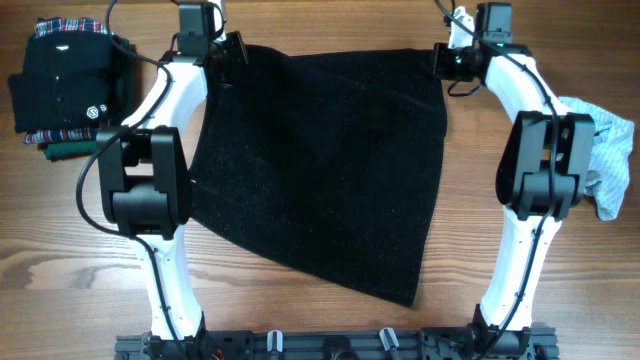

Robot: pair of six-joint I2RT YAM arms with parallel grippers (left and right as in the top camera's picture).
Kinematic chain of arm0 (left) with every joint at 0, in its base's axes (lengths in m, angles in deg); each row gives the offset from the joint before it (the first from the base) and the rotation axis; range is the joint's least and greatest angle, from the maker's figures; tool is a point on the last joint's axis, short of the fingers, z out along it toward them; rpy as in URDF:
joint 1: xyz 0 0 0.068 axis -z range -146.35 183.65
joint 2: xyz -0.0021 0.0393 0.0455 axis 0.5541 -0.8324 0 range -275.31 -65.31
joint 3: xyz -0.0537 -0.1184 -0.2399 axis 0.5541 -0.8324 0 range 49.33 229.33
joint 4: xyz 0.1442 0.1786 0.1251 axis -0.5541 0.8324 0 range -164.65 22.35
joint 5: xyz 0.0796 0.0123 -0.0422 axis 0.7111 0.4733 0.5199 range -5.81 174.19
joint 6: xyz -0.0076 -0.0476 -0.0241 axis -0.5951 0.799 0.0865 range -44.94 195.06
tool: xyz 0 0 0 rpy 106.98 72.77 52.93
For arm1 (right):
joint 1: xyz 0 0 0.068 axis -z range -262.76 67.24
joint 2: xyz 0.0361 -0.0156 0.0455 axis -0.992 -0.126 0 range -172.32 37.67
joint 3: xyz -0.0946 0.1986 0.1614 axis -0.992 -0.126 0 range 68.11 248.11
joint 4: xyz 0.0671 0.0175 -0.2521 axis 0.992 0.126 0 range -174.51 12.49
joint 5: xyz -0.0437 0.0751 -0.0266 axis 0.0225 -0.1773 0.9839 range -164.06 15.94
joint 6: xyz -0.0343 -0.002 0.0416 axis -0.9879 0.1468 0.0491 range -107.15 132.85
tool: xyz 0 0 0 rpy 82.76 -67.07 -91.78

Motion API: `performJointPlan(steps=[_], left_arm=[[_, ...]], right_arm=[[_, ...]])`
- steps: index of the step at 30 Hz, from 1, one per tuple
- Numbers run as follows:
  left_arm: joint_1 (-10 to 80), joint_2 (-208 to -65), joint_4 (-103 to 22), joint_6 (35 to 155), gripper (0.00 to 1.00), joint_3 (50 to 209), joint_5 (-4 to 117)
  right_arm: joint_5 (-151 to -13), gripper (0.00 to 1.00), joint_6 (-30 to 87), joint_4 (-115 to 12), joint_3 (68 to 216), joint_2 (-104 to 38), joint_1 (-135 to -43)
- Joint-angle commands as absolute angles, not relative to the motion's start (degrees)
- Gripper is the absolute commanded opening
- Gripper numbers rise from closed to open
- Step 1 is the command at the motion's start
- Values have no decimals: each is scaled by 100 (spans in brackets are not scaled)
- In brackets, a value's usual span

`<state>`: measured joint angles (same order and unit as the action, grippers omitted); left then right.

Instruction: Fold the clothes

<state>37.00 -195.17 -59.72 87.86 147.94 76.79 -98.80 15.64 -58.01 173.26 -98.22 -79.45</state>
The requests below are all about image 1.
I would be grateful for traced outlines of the black knit skirt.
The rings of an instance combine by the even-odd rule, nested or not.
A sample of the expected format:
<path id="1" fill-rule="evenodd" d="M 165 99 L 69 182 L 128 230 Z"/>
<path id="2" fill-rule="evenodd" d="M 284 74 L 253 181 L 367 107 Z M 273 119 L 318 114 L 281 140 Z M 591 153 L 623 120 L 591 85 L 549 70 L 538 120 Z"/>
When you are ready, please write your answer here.
<path id="1" fill-rule="evenodd" d="M 431 52 L 247 53 L 210 87 L 193 219 L 279 264 L 411 306 L 447 132 Z"/>

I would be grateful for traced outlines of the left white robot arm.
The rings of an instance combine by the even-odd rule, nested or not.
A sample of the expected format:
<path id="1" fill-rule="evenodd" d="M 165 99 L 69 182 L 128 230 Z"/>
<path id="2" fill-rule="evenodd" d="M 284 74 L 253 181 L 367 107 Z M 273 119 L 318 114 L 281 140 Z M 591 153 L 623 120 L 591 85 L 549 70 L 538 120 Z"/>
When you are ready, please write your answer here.
<path id="1" fill-rule="evenodd" d="M 238 32 L 181 34 L 178 43 L 159 61 L 140 107 L 97 137 L 104 216 L 134 250 L 152 310 L 148 332 L 118 338 L 119 359 L 213 359 L 220 353 L 189 275 L 184 233 L 192 189 L 181 134 L 210 83 L 248 56 Z"/>

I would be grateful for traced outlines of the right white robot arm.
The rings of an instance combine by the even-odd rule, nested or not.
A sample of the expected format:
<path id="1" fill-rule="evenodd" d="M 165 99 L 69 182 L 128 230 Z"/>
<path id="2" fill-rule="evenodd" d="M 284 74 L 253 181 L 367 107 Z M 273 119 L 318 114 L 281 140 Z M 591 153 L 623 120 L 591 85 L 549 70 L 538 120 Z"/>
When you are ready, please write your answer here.
<path id="1" fill-rule="evenodd" d="M 492 92 L 512 128 L 496 171 L 503 233 L 488 289 L 463 340 L 467 357 L 515 359 L 534 344 L 532 302 L 555 235 L 582 199 L 591 116 L 552 93 L 521 45 L 434 47 L 436 78 L 480 84 Z"/>

